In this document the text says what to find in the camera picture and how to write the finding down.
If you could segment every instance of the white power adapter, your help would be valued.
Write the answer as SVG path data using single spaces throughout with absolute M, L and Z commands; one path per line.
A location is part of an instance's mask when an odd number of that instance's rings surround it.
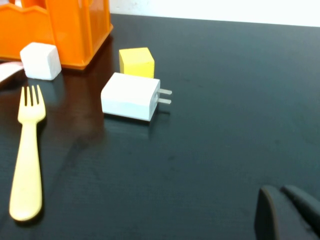
M 102 89 L 102 111 L 149 122 L 158 103 L 171 104 L 160 94 L 171 95 L 172 91 L 161 89 L 159 79 L 115 72 Z

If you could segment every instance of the white cube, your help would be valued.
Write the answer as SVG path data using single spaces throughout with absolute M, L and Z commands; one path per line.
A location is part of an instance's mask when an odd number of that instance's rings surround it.
M 53 80 L 61 72 L 55 45 L 32 42 L 20 52 L 25 75 L 31 79 Z

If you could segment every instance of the yellow block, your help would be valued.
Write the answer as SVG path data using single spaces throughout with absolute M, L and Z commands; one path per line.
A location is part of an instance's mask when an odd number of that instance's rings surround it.
M 146 78 L 155 77 L 155 60 L 147 47 L 119 50 L 120 73 Z

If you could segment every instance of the fork handle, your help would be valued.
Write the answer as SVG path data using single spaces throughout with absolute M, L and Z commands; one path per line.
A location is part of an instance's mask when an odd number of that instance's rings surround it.
M 42 207 L 41 173 L 37 144 L 37 124 L 22 124 L 15 164 L 9 213 L 17 221 L 35 217 Z

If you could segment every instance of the black plastic object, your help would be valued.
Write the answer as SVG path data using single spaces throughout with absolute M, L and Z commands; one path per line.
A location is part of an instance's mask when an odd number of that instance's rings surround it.
M 281 188 L 281 191 L 293 202 L 314 231 L 320 235 L 320 201 L 296 186 L 286 185 Z
M 254 228 L 257 240 L 319 239 L 294 204 L 269 185 L 260 188 Z

